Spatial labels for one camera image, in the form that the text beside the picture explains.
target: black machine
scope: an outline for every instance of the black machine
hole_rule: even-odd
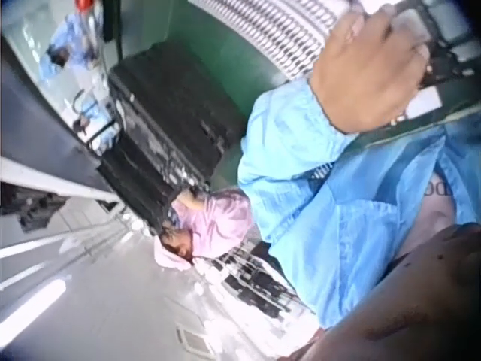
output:
[[[52,216],[68,200],[68,197],[4,182],[0,183],[0,190],[0,215],[17,216],[25,233],[46,228]]]
[[[108,80],[123,130],[102,155],[99,171],[158,230],[166,206],[183,187],[208,189],[246,120],[201,62],[178,44],[155,44],[124,59]]]

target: pink uniform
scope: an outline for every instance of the pink uniform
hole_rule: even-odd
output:
[[[192,231],[194,258],[216,258],[238,246],[253,226],[249,199],[238,190],[214,193],[204,201],[204,209],[195,211],[179,201],[172,202],[180,219],[180,227]],[[186,270],[191,265],[168,252],[154,241],[154,257],[162,267]]]

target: green wall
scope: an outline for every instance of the green wall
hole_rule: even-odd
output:
[[[168,39],[195,53],[248,118],[256,98],[286,78],[259,51],[220,21],[188,3],[172,0]],[[237,183],[241,148],[231,149],[212,178],[219,189]]]

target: person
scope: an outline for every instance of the person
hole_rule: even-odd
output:
[[[184,190],[172,202],[177,222],[164,222],[154,241],[154,258],[161,267],[185,271],[196,257],[216,258],[237,247],[249,231],[255,233],[250,204],[240,190],[195,196]]]
[[[89,97],[83,102],[81,111],[79,118],[72,123],[72,130],[76,134],[83,133],[87,135],[87,129],[90,126],[94,129],[94,132],[98,132],[110,122],[110,115],[107,110],[99,105],[98,101],[93,97]],[[115,125],[105,129],[98,136],[98,141],[94,140],[95,143],[92,143],[93,149],[101,155],[113,146],[113,140],[117,133]]]
[[[481,135],[479,113],[343,153],[395,119],[425,73],[428,48],[407,27],[391,29],[394,15],[392,5],[365,21],[348,12],[309,79],[256,100],[242,140],[239,186],[270,254],[324,330],[394,258],[454,223],[481,221],[481,151],[468,141]],[[332,162],[325,180],[305,176]]]
[[[50,39],[39,61],[42,80],[57,75],[65,67],[93,69],[99,64],[98,54],[90,45],[78,12],[65,17]]]
[[[479,359],[480,270],[481,225],[450,226],[393,265],[322,338],[279,360]]]

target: pocket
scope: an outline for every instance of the pocket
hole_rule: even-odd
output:
[[[398,207],[355,200],[339,211],[340,300],[346,314],[378,283],[398,249]]]

